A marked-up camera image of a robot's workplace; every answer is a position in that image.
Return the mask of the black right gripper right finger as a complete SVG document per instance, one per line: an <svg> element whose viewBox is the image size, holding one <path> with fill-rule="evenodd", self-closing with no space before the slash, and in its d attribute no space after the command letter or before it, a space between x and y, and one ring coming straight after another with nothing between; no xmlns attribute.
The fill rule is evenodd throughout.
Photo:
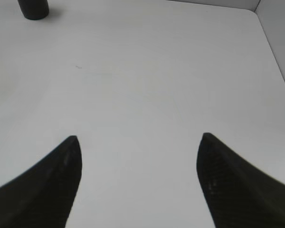
<svg viewBox="0 0 285 228"><path fill-rule="evenodd" d="M197 154L197 176L217 228L285 228L285 184L211 133Z"/></svg>

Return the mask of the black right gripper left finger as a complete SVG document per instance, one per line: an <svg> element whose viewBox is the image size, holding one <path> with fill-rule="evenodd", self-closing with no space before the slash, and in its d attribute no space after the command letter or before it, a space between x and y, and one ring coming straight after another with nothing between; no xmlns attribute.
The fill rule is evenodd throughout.
<svg viewBox="0 0 285 228"><path fill-rule="evenodd" d="M81 148L71 135L0 187L0 228L64 228L81 176Z"/></svg>

